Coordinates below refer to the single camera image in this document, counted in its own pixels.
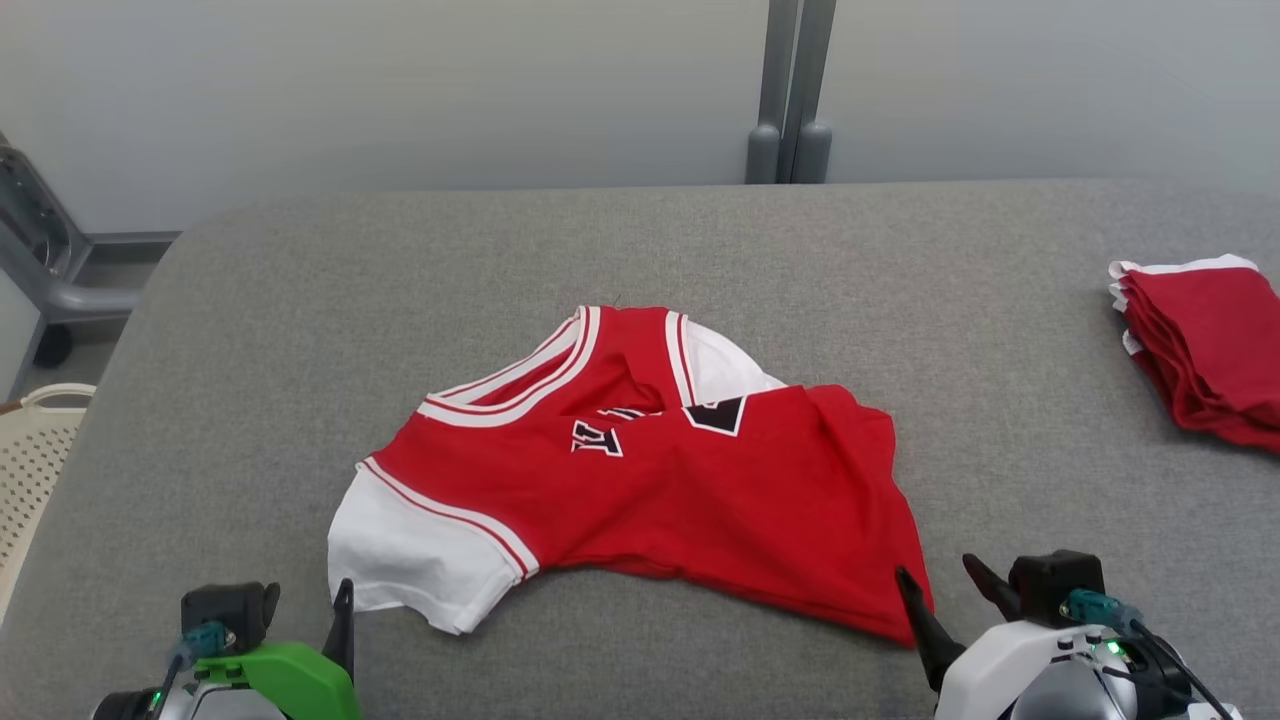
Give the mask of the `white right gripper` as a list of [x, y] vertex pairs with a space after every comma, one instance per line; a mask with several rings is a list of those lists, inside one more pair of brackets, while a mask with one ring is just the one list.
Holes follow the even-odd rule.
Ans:
[[940, 693], [937, 719], [1120, 719], [1121, 692], [1106, 680], [1115, 669], [1102, 626], [1053, 629], [1023, 620], [1018, 591], [974, 553], [963, 566], [1006, 624], [966, 650], [927, 607], [905, 566], [895, 580], [927, 683]]

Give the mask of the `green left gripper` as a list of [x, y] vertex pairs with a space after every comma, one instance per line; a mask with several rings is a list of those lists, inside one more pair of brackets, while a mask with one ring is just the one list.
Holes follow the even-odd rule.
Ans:
[[288, 719], [360, 719], [355, 692], [355, 583], [343, 578], [332, 602], [323, 652], [298, 642], [265, 643], [243, 655], [202, 659], [200, 680], [244, 685]]

